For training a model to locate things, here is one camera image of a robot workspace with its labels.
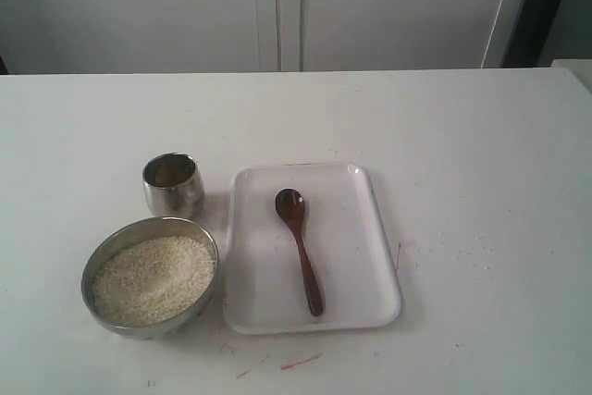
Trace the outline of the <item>brown wooden spoon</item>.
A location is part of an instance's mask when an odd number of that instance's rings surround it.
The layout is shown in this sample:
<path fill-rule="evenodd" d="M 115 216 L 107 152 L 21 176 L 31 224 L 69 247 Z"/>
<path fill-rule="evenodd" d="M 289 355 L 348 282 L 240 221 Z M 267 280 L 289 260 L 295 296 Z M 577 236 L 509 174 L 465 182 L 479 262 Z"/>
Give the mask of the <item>brown wooden spoon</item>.
<path fill-rule="evenodd" d="M 300 258 L 302 281 L 311 315 L 318 317 L 325 311 L 324 299 L 318 284 L 313 265 L 303 241 L 303 227 L 306 215 L 305 201 L 294 189 L 283 189 L 275 198 L 275 208 L 279 218 L 290 229 L 296 242 Z"/>

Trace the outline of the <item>small steel cup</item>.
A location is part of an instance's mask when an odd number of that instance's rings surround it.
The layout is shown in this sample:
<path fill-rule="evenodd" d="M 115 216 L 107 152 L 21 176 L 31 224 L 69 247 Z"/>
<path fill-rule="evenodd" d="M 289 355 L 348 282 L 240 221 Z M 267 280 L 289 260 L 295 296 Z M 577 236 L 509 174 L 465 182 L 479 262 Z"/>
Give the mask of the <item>small steel cup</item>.
<path fill-rule="evenodd" d="M 142 171 L 142 186 L 154 216 L 194 219 L 203 209 L 202 176 L 188 154 L 167 153 L 151 159 Z"/>

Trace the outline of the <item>large steel rice bowl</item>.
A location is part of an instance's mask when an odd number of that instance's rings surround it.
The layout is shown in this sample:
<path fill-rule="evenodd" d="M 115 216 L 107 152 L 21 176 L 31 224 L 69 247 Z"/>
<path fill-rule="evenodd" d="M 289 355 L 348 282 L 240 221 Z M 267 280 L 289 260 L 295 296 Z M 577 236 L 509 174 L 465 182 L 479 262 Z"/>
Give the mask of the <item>large steel rice bowl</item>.
<path fill-rule="evenodd" d="M 93 279 L 107 260 L 137 243 L 163 237 L 185 236 L 203 241 L 215 261 L 214 277 L 204 294 L 187 309 L 168 320 L 144 327 L 123 327 L 103 319 L 97 311 L 93 296 Z M 212 301 L 221 277 L 220 255 L 212 235 L 202 226 L 178 217 L 151 217 L 119 229 L 109 235 L 90 256 L 80 281 L 81 297 L 94 320 L 107 330 L 134 339 L 152 339 L 166 335 L 198 317 Z"/>

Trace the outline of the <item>white plastic tray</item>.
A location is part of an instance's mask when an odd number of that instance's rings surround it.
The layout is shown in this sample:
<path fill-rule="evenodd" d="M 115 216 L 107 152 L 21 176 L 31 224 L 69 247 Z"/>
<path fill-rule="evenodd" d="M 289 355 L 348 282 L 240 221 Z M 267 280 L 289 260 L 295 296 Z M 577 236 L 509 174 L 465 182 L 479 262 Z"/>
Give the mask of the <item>white plastic tray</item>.
<path fill-rule="evenodd" d="M 283 189 L 305 203 L 303 240 L 325 311 L 311 314 L 300 258 L 275 208 Z M 368 175 L 348 163 L 251 167 L 232 183 L 224 260 L 226 323 L 245 335 L 382 327 L 401 309 Z"/>

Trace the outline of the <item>white cabinet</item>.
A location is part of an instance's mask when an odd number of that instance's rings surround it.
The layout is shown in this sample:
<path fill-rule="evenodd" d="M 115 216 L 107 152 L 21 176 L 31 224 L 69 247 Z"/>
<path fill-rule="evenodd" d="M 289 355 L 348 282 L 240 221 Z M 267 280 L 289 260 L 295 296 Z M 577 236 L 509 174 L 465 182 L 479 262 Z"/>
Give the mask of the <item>white cabinet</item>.
<path fill-rule="evenodd" d="M 12 73 L 500 66 L 524 0 L 1 0 Z"/>

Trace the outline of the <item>dark door frame post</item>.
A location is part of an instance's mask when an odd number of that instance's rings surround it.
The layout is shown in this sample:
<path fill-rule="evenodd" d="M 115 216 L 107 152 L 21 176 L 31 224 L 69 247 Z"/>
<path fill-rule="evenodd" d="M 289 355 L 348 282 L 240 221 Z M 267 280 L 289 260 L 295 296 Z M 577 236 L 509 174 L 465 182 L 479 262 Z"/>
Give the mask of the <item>dark door frame post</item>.
<path fill-rule="evenodd" d="M 561 0 L 524 0 L 505 55 L 503 68 L 535 67 Z"/>

